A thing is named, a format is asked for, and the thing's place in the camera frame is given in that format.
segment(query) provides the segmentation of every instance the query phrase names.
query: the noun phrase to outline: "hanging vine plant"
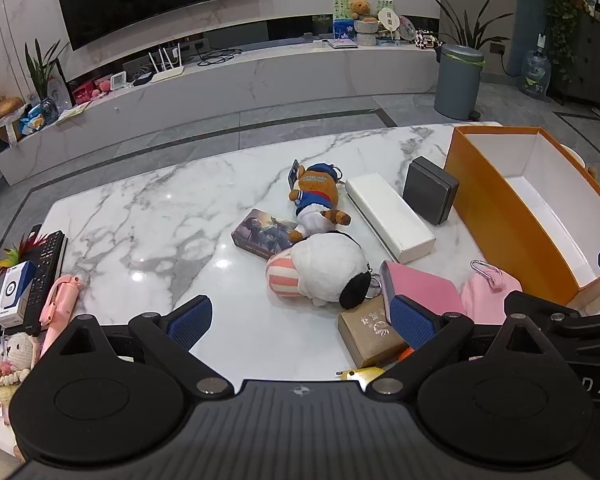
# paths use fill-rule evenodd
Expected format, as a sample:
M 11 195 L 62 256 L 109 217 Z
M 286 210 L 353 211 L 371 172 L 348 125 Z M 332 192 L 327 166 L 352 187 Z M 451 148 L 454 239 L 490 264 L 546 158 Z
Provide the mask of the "hanging vine plant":
M 569 72 L 576 59 L 571 44 L 585 1 L 549 0 L 547 15 L 551 27 L 551 45 L 548 57 L 558 66 L 558 72 L 564 81 L 571 80 Z

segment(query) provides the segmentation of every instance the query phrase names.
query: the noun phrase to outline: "pink notebook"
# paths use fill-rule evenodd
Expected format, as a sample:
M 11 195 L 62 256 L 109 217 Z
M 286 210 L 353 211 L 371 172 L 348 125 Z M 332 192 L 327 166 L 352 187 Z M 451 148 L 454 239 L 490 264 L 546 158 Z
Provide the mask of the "pink notebook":
M 380 282 L 385 308 L 394 296 L 403 294 L 439 316 L 445 312 L 466 314 L 456 286 L 445 278 L 385 260 L 380 266 Z M 391 322 L 387 308 L 386 318 Z

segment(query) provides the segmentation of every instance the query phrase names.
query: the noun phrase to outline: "plush toy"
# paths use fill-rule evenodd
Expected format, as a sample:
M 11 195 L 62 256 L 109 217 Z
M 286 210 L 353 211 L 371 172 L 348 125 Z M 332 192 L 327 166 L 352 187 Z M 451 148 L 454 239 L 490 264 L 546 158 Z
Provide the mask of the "plush toy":
M 333 231 L 336 224 L 349 225 L 351 217 L 337 209 L 339 177 L 334 166 L 298 166 L 297 172 L 294 174 L 292 169 L 290 174 L 290 182 L 293 179 L 289 200 L 296 203 L 298 226 L 289 233 L 289 241 L 295 243 L 315 233 Z
M 371 6 L 366 0 L 351 0 L 349 1 L 351 9 L 351 17 L 354 20 L 362 20 L 363 22 L 376 22 L 378 19 L 371 15 Z
M 38 340 L 24 332 L 12 335 L 0 362 L 0 403 L 2 418 L 9 424 L 9 403 L 20 383 L 29 375 L 40 356 Z
M 279 296 L 306 296 L 316 306 L 353 308 L 365 301 L 371 270 L 362 248 L 345 233 L 316 234 L 272 256 L 267 283 Z

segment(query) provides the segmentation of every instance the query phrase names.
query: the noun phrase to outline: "orange box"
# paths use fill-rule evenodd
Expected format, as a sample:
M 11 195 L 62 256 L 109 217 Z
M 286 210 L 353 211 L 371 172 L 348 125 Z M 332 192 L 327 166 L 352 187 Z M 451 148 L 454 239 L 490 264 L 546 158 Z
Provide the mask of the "orange box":
M 600 185 L 542 128 L 455 128 L 454 206 L 490 264 L 572 308 L 600 295 Z

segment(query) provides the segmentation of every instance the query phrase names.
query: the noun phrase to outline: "black floor border stripe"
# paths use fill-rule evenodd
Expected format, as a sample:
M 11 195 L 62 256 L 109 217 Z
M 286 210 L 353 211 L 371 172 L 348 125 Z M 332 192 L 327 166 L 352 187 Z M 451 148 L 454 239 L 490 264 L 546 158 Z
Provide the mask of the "black floor border stripe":
M 315 121 L 318 119 L 332 119 L 332 118 L 339 118 L 339 117 L 349 117 L 349 116 L 356 116 L 356 115 L 372 115 L 372 114 L 376 115 L 386 126 L 389 126 L 389 127 L 397 126 L 397 124 L 395 124 L 395 122 L 389 117 L 389 115 L 387 115 L 387 113 L 384 110 L 382 110 L 382 108 L 365 108 L 362 110 L 344 110 L 341 112 L 325 112 L 323 114 L 311 114 L 311 115 L 291 117 L 291 118 L 286 118 L 286 119 L 276 119 L 276 120 L 272 120 L 272 121 L 264 121 L 261 123 L 245 124 L 244 126 L 239 124 L 238 126 L 234 126 L 233 128 L 226 128 L 224 130 L 217 130 L 215 132 L 209 132 L 206 134 L 199 134 L 199 135 L 195 135 L 195 136 L 184 137 L 183 139 L 175 139 L 175 140 L 171 140 L 170 142 L 165 142 L 163 144 L 157 144 L 156 146 L 148 146 L 147 148 L 143 148 L 142 150 L 137 150 L 136 152 L 125 153 L 125 155 L 119 155 L 114 158 L 110 158 L 108 160 L 103 160 L 102 162 L 98 162 L 96 164 L 91 164 L 90 166 L 81 168 L 80 170 L 75 170 L 75 171 L 72 171 L 71 173 L 66 173 L 64 175 L 60 175 L 56 178 L 47 180 L 46 182 L 43 182 L 42 184 L 38 184 L 37 186 L 34 186 L 31 189 L 29 189 L 29 191 L 25 195 L 24 199 L 22 199 L 20 206 L 18 206 L 18 209 L 16 209 L 16 212 L 14 213 L 13 217 L 11 218 L 11 221 L 7 225 L 7 229 L 4 231 L 2 238 L 0 239 L 0 248 L 4 244 L 4 241 L 7 239 L 7 236 L 9 235 L 9 232 L 11 231 L 13 224 L 15 224 L 15 221 L 18 218 L 18 215 L 24 208 L 24 205 L 26 204 L 26 202 L 29 199 L 29 197 L 31 196 L 31 194 L 35 191 L 39 191 L 40 189 L 44 189 L 45 187 L 52 186 L 53 184 L 57 184 L 58 182 L 62 182 L 63 180 L 66 180 L 68 178 L 72 178 L 74 176 L 78 176 L 80 174 L 87 173 L 88 171 L 98 170 L 99 168 L 103 168 L 105 166 L 108 166 L 109 164 L 115 164 L 116 162 L 121 162 L 123 160 L 134 158 L 135 156 L 144 155 L 144 154 L 150 153 L 150 152 L 157 152 L 159 150 L 172 148 L 173 146 L 189 144 L 190 142 L 196 142 L 197 140 L 210 139 L 212 137 L 220 137 L 220 136 L 238 132 L 238 149 L 240 149 L 239 134 L 240 134 L 240 132 L 243 132 L 243 131 L 246 132 L 248 130 L 255 130 L 257 128 L 266 128 L 267 126 L 280 126 L 282 124 L 299 123 L 301 121 Z
M 600 122 L 599 117 L 590 117 L 590 116 L 585 116 L 585 115 L 580 115 L 580 114 L 569 114 L 569 113 L 565 113 L 565 112 L 554 112 L 554 114 L 556 114 L 556 116 L 558 116 L 560 118 L 560 120 L 562 122 L 564 122 L 565 124 L 567 124 L 574 132 L 576 132 L 579 136 L 581 136 L 584 140 L 586 140 L 591 145 L 591 147 L 600 154 L 599 147 L 597 147 L 593 142 L 591 142 L 589 139 L 587 139 L 587 137 L 584 136 L 584 134 L 581 133 L 581 131 L 579 129 L 577 129 L 575 126 L 573 126 L 573 124 L 571 124 L 569 121 L 567 121 L 565 119 L 565 117 L 573 117 L 575 119 L 588 119 L 588 120 Z

